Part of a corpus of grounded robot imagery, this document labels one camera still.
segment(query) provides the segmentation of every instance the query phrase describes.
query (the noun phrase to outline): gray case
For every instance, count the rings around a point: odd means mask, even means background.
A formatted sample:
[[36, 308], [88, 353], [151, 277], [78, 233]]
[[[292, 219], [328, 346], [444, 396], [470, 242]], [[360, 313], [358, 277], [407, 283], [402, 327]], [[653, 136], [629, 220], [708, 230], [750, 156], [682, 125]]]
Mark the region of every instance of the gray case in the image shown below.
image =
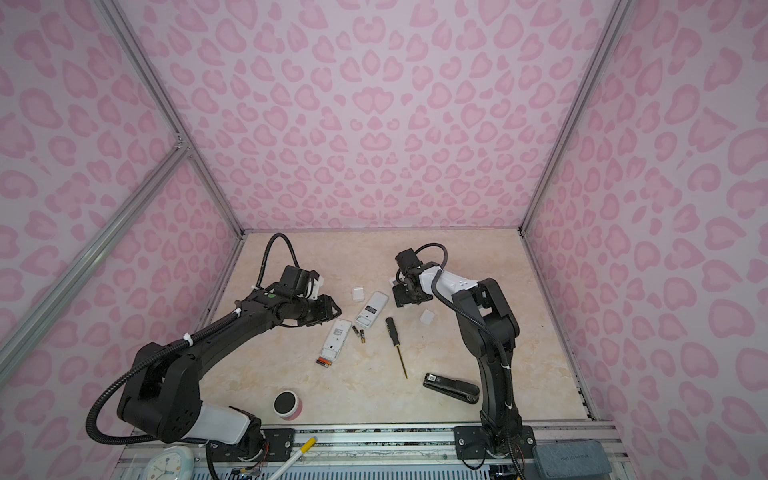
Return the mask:
[[533, 448], [542, 478], [583, 478], [611, 473], [611, 463], [600, 442], [559, 442]]

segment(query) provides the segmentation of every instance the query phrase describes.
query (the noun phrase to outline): stapler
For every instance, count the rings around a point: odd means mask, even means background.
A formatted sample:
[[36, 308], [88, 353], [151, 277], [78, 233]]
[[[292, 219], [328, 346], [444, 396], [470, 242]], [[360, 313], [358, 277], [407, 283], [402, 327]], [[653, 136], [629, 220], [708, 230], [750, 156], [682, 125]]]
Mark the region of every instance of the stapler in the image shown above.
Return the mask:
[[447, 379], [444, 376], [427, 373], [423, 385], [444, 395], [459, 399], [463, 402], [476, 404], [480, 399], [480, 388], [461, 380]]

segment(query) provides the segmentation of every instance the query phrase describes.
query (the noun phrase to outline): pink leopard pattern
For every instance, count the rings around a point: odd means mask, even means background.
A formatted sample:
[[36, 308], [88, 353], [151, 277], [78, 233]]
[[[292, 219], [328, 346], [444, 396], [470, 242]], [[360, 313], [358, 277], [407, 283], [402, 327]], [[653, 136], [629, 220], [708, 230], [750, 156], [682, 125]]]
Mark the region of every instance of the pink leopard pattern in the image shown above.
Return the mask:
[[[196, 328], [234, 236], [200, 179], [183, 164], [0, 392], [4, 478], [96, 480], [122, 447], [88, 438], [93, 401], [139, 348]], [[101, 429], [125, 435], [117, 397]]]
[[0, 345], [170, 150], [88, 0], [0, 7]]
[[643, 0], [531, 241], [640, 479], [768, 478], [768, 3]]
[[258, 229], [519, 225], [612, 3], [121, 2]]

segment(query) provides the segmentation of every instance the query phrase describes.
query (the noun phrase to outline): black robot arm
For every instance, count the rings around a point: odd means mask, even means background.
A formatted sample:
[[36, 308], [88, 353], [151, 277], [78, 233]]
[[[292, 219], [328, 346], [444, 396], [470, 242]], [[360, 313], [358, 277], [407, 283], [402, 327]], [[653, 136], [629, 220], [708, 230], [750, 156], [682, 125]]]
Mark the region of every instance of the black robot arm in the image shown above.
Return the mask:
[[[442, 248], [445, 257], [440, 265], [419, 260], [418, 252], [426, 247]], [[397, 306], [437, 297], [456, 313], [462, 340], [480, 368], [480, 419], [488, 450], [494, 455], [505, 455], [522, 428], [510, 367], [520, 327], [496, 280], [469, 280], [444, 271], [447, 257], [445, 247], [438, 243], [400, 252], [395, 258], [398, 283], [392, 294]], [[491, 311], [482, 315], [481, 308]]]
[[[279, 282], [261, 287], [272, 243], [282, 237], [294, 266], [286, 266]], [[263, 451], [261, 421], [234, 407], [223, 408], [200, 399], [200, 379], [214, 365], [249, 339], [275, 326], [313, 326], [335, 319], [341, 309], [327, 295], [319, 295], [323, 278], [314, 270], [302, 270], [288, 239], [277, 233], [264, 252], [257, 285], [237, 308], [224, 318], [183, 339], [162, 346], [142, 347], [131, 369], [112, 383], [94, 403], [85, 422], [91, 439], [107, 445], [126, 445], [152, 440], [191, 442], [211, 440], [228, 445], [237, 457], [253, 458]], [[125, 385], [118, 404], [118, 418], [146, 435], [115, 437], [101, 432], [96, 420], [104, 404]]]

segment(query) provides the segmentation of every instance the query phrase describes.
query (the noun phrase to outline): beige tabletop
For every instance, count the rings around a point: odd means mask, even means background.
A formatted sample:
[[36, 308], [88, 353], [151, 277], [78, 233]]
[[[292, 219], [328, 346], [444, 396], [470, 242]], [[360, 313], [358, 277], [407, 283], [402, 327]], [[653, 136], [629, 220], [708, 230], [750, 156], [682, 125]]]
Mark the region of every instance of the beige tabletop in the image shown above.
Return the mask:
[[[217, 318], [233, 309], [256, 282], [268, 233], [252, 233], [237, 261], [219, 305]], [[333, 322], [300, 329], [275, 328], [244, 343], [213, 367], [200, 382], [203, 400], [235, 406], [265, 424], [288, 423], [272, 404], [284, 389], [296, 392], [303, 411], [292, 423], [388, 423], [478, 421], [481, 402], [470, 405], [426, 389], [427, 372], [480, 385], [476, 359], [458, 331], [455, 314], [437, 300], [396, 308], [389, 279], [397, 270], [401, 250], [439, 242], [449, 252], [445, 269], [460, 276], [494, 278], [520, 324], [512, 359], [515, 401], [525, 420], [584, 419], [568, 362], [539, 293], [515, 230], [393, 230], [332, 233], [290, 233], [300, 266], [317, 270], [320, 290], [343, 310], [340, 318], [354, 322], [365, 303], [352, 300], [362, 286], [366, 300], [374, 291], [389, 302], [370, 329], [366, 343], [350, 332], [339, 358], [329, 368], [315, 361]], [[442, 252], [428, 248], [422, 261], [439, 262]], [[291, 263], [282, 240], [275, 242], [263, 285], [277, 281]], [[424, 309], [436, 314], [430, 325], [419, 322]], [[392, 316], [399, 331], [405, 378], [384, 319]]]

